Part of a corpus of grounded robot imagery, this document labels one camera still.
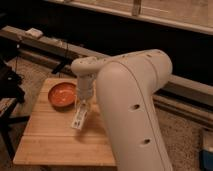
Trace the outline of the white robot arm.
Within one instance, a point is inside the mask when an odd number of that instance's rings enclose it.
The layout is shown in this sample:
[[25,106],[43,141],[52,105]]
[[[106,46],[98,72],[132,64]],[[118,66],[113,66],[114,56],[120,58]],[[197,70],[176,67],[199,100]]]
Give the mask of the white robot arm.
[[153,104],[172,74],[165,52],[79,58],[71,70],[77,99],[97,98],[118,171],[173,171]]

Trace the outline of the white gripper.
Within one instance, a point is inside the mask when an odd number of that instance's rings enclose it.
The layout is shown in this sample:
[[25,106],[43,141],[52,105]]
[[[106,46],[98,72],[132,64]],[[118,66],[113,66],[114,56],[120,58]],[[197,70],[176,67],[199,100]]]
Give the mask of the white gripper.
[[76,101],[76,114],[78,115],[81,113],[83,102],[81,100],[87,100],[86,101],[86,117],[91,112],[91,106],[92,102],[91,99],[94,94],[93,89],[93,82],[94,82],[94,76],[93,75],[86,75],[86,76],[79,76],[77,78],[77,97],[80,100]]

